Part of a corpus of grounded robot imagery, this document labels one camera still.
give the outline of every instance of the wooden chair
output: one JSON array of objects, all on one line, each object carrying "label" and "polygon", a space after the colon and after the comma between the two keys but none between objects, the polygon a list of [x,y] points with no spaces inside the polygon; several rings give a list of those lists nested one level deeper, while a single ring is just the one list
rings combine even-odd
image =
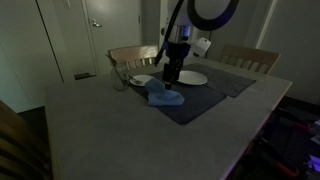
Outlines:
[{"label": "wooden chair", "polygon": [[129,46],[108,51],[107,56],[117,63],[126,62],[128,69],[147,66],[154,63],[154,58],[158,54],[157,45]]},{"label": "wooden chair", "polygon": [[0,100],[0,177],[51,179],[49,147]]},{"label": "wooden chair", "polygon": [[263,74],[269,74],[279,57],[279,53],[241,46],[225,45],[221,52],[219,62]]}]

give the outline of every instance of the dark placemat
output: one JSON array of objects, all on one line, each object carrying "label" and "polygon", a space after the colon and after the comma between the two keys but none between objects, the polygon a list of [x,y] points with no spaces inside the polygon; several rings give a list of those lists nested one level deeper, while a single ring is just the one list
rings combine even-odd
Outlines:
[{"label": "dark placemat", "polygon": [[[161,79],[162,72],[150,74]],[[130,85],[138,94],[148,99],[148,91],[145,87]],[[185,125],[208,109],[218,104],[226,95],[208,86],[188,86],[180,83],[173,83],[172,90],[179,92],[185,98],[181,106],[161,106],[157,107],[161,112],[170,117],[180,125]]]},{"label": "dark placemat", "polygon": [[256,82],[255,80],[230,74],[202,64],[184,66],[182,70],[202,73],[208,77],[207,86],[216,89],[230,97],[237,97],[243,90]]}]

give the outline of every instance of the floor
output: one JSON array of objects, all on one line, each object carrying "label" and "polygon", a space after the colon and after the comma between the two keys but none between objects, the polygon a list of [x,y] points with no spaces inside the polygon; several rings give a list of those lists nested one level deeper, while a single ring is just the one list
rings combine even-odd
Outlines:
[{"label": "floor", "polygon": [[[295,108],[297,113],[306,112],[309,113],[308,118],[320,117],[320,106],[308,104],[299,100],[295,100],[289,97],[284,97],[279,103],[280,108]],[[48,143],[48,133],[47,133],[47,123],[45,116],[45,107],[40,107],[30,111],[19,113],[30,125],[36,134],[41,137],[41,139]],[[250,179],[283,179],[283,177],[272,167],[264,162],[256,161],[252,171],[246,176],[237,178],[237,180],[250,180]]]}]

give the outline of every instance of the table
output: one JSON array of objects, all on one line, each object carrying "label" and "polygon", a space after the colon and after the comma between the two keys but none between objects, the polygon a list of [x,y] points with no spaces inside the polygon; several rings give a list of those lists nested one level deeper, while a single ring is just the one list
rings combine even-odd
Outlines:
[{"label": "table", "polygon": [[[190,58],[257,82],[186,126],[149,107],[109,75],[46,90],[46,115],[55,179],[224,179],[292,82],[212,60]],[[149,66],[131,71],[161,71]]]}]

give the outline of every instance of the white door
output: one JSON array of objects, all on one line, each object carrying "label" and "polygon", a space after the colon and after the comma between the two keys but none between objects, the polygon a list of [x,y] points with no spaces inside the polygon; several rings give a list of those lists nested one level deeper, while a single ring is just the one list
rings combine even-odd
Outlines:
[{"label": "white door", "polygon": [[86,0],[98,73],[110,71],[109,49],[140,45],[140,0]]},{"label": "white door", "polygon": [[37,0],[37,2],[62,72],[67,71],[69,76],[87,73],[96,75],[82,1]]}]

